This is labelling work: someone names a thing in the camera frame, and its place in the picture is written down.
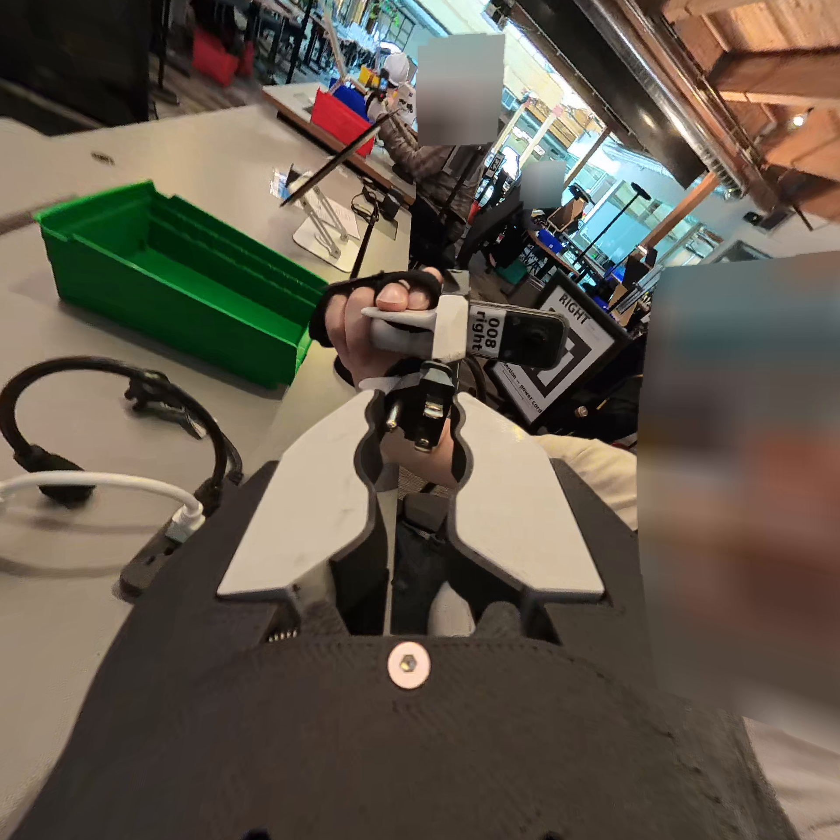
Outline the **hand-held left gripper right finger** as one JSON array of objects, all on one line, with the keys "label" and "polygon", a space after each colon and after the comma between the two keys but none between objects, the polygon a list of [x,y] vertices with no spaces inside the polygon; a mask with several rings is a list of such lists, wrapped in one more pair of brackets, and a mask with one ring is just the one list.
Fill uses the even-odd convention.
[{"label": "hand-held left gripper right finger", "polygon": [[454,547],[528,597],[603,596],[602,577],[541,445],[471,395],[457,395],[451,408]]}]

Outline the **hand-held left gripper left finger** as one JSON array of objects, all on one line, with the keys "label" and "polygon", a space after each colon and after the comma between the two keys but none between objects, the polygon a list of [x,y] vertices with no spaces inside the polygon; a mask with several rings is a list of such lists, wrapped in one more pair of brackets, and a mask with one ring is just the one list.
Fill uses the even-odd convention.
[{"label": "hand-held left gripper left finger", "polygon": [[382,474],[385,394],[361,391],[280,457],[217,588],[226,601],[336,601],[339,563],[376,574],[387,542]]}]

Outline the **black power strip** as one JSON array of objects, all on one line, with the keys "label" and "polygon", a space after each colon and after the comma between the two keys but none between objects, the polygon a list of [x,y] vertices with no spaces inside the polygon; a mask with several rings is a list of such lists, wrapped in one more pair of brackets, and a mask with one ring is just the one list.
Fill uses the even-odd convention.
[{"label": "black power strip", "polygon": [[[196,490],[195,497],[203,505],[205,522],[234,495],[238,483],[229,476],[224,478],[220,488],[214,489],[210,479],[206,479]],[[120,572],[119,587],[125,599],[136,599],[151,586],[156,575],[177,552],[182,542],[172,534],[181,536],[183,528],[172,524],[170,517],[146,544],[127,562]]]}]

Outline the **green plastic bin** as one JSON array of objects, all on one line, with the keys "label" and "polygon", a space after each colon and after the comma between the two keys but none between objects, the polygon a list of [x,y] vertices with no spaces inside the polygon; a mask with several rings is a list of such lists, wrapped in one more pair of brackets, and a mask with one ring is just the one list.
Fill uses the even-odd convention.
[{"label": "green plastic bin", "polygon": [[37,212],[59,298],[269,391],[291,385],[328,285],[152,181]]}]

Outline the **black power adapter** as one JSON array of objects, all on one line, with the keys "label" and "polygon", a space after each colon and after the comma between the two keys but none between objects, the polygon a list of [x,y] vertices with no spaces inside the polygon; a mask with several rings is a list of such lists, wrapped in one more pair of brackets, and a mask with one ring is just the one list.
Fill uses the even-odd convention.
[{"label": "black power adapter", "polygon": [[367,224],[376,224],[384,219],[395,223],[396,214],[403,206],[403,195],[399,190],[382,190],[375,184],[365,184],[361,193],[351,201],[353,213]]}]

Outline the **person's right hand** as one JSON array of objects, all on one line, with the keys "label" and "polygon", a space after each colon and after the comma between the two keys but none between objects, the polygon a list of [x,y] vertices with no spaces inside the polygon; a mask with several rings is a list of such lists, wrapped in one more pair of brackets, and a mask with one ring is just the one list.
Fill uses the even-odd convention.
[{"label": "person's right hand", "polygon": [[[425,310],[431,304],[425,290],[411,287],[406,280],[391,283],[377,294],[363,287],[349,296],[338,295],[330,301],[325,313],[325,328],[355,385],[367,379],[382,378],[402,358],[396,353],[379,350],[371,343],[371,320],[365,317],[363,310],[373,306],[382,311],[402,312]],[[381,441],[384,461],[405,468],[425,482],[451,490],[457,487],[452,474],[453,453],[449,420],[438,446],[427,454],[416,450],[401,430],[386,434]]]}]

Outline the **white tablet stand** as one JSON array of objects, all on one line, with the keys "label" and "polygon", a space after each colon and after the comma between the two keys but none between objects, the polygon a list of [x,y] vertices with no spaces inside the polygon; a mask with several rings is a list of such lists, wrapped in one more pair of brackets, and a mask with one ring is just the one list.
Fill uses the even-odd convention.
[{"label": "white tablet stand", "polygon": [[350,206],[329,198],[314,186],[294,206],[303,212],[293,242],[322,262],[349,275],[361,255],[359,218]]}]

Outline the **black tablet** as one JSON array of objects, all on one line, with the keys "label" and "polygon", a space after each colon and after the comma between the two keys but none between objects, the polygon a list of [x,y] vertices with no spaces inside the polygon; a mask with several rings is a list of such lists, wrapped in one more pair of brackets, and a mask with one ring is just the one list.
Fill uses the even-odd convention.
[{"label": "black tablet", "polygon": [[356,174],[371,179],[374,183],[377,173],[364,162],[364,160],[357,154],[362,146],[366,145],[368,140],[373,140],[383,126],[388,124],[396,116],[394,112],[385,112],[378,120],[375,120],[372,125],[365,129],[350,143],[347,143],[330,157],[327,162],[319,169],[311,174],[295,172],[296,177],[292,177],[293,173],[289,171],[286,181],[285,192],[279,196],[280,207],[285,207],[294,203],[301,203],[302,199],[306,197],[316,186],[319,186],[324,179],[335,172],[343,165],[349,165]]}]

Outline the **red plastic bin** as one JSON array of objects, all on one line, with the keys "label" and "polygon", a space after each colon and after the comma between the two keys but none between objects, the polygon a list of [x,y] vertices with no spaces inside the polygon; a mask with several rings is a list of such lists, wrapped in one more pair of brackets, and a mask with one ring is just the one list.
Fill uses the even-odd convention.
[{"label": "red plastic bin", "polygon": [[253,75],[255,45],[246,41],[239,56],[228,52],[223,42],[200,27],[193,30],[192,67],[222,88],[230,86],[236,77]]},{"label": "red plastic bin", "polygon": [[356,150],[356,154],[366,159],[373,151],[375,137],[370,132],[373,123],[331,93],[316,90],[311,107],[311,124],[340,141],[342,145],[357,140],[366,131],[366,140]]}]

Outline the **metal ventilation duct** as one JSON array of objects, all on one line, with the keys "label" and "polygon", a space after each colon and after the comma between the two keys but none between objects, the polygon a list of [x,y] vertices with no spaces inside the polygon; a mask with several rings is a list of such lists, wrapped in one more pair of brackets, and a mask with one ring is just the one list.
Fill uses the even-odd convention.
[{"label": "metal ventilation duct", "polygon": [[578,2],[583,15],[668,116],[684,141],[728,198],[749,191],[749,142],[725,106],[701,79],[701,72],[663,37],[636,2]]}]

